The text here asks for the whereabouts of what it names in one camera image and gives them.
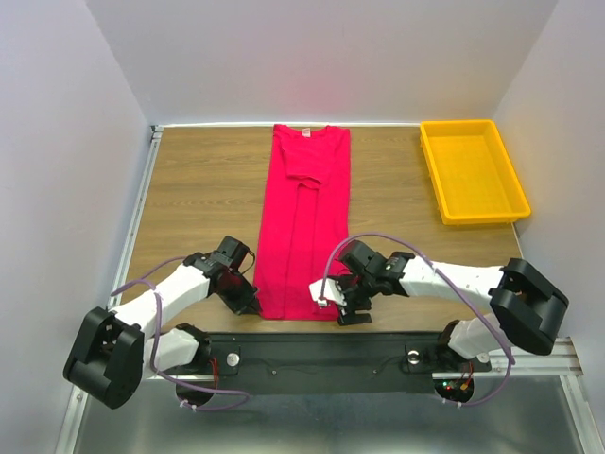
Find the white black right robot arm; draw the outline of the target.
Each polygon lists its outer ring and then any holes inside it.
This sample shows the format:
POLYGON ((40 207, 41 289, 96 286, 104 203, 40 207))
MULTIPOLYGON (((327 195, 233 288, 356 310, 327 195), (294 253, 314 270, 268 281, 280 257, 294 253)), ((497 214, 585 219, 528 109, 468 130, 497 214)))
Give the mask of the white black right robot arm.
POLYGON ((411 244, 383 256, 360 235, 341 241, 330 258, 346 273, 325 280, 321 293, 337 306, 341 325, 370 323, 376 295, 435 297, 467 306, 474 318, 449 323, 435 346, 436 361, 446 369, 497 348, 507 358, 512 347, 550 355, 569 307, 563 292, 522 258, 501 267, 463 266, 433 261, 411 244))

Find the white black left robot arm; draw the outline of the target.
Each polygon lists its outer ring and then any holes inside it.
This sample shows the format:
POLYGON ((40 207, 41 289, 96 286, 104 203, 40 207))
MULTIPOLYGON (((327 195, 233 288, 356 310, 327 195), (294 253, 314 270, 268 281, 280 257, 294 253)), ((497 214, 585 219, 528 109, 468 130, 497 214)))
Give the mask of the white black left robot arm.
POLYGON ((213 295, 236 315, 258 313, 257 289, 240 269, 252 255, 242 241, 225 236, 210 253, 174 258, 176 269, 157 284, 144 274, 115 289, 113 296, 137 285, 146 287, 121 306, 97 306, 84 316, 63 378, 110 409, 124 405, 152 376, 173 383, 181 406, 193 411, 207 411, 215 395, 247 402, 248 393, 219 386, 220 367, 233 368, 238 353, 214 352, 210 335, 190 323, 162 329, 186 308, 213 295))

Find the yellow plastic tray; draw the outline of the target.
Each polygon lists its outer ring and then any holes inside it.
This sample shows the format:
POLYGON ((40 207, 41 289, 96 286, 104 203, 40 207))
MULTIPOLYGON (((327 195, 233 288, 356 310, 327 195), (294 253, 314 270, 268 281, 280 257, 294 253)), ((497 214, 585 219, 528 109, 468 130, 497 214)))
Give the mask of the yellow plastic tray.
POLYGON ((513 223, 531 208, 491 119, 420 124, 420 143, 445 225, 513 223))

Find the pink red t shirt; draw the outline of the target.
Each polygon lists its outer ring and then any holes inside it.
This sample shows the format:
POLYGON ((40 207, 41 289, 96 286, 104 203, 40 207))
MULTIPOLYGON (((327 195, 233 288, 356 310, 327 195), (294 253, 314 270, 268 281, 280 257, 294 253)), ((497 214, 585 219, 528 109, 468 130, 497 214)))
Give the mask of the pink red t shirt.
POLYGON ((349 130, 274 126, 253 276, 263 318, 337 318, 337 308, 319 306, 309 286, 344 269, 328 258, 349 235, 350 197, 349 130))

